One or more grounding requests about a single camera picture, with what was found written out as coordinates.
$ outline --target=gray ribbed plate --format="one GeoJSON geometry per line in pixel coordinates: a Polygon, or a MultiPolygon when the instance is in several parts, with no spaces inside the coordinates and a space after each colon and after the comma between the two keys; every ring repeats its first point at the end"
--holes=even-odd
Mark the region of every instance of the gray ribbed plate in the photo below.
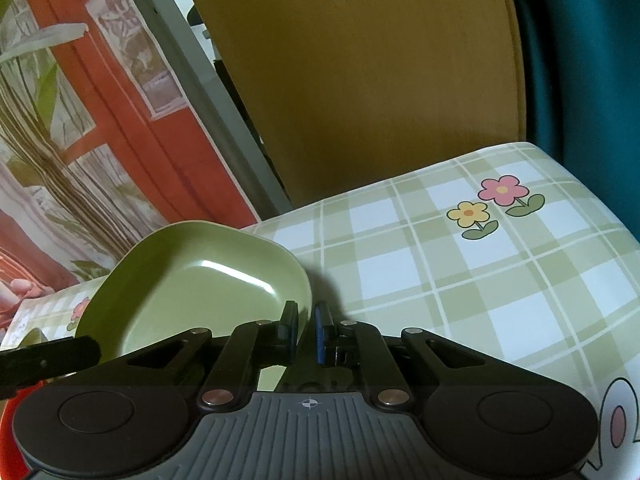
{"type": "MultiPolygon", "coordinates": [[[[54,480],[39,472],[35,480],[54,480]]],[[[257,392],[242,410],[206,415],[187,444],[132,480],[479,480],[449,465],[407,415],[361,394],[257,392]]],[[[566,476],[566,480],[578,476],[566,476]]]]}

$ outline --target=green checkered cloth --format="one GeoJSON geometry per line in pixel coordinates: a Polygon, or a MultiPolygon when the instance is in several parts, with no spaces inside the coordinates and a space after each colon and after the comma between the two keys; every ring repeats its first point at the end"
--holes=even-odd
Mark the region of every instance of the green checkered cloth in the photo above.
{"type": "Polygon", "coordinates": [[[296,255],[315,301],[385,335],[431,330],[567,383],[596,406],[616,377],[640,384],[640,246],[532,144],[479,150],[246,230],[296,255]],[[447,212],[481,202],[481,182],[505,175],[545,205],[518,218],[485,202],[498,228],[463,238],[447,212]]]}

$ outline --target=black handle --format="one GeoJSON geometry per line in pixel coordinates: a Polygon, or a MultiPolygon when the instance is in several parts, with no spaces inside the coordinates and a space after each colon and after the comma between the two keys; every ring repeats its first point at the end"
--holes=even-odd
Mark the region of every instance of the black handle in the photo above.
{"type": "Polygon", "coordinates": [[[0,352],[0,399],[39,381],[86,370],[100,362],[100,345],[89,336],[65,337],[0,352]]]}

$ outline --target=curtain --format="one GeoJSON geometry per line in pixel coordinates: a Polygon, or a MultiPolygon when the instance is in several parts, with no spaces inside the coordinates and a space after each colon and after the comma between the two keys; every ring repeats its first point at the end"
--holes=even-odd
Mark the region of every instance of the curtain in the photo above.
{"type": "Polygon", "coordinates": [[[515,0],[527,134],[640,238],[640,0],[515,0]]]}
{"type": "Polygon", "coordinates": [[[0,0],[0,337],[171,222],[257,221],[132,0],[0,0]]]}

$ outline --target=teal fabric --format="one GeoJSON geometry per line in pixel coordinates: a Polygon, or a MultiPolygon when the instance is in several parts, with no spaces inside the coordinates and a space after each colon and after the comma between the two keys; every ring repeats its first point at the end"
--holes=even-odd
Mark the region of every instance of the teal fabric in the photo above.
{"type": "Polygon", "coordinates": [[[516,3],[529,59],[530,140],[640,238],[640,0],[516,3]]]}

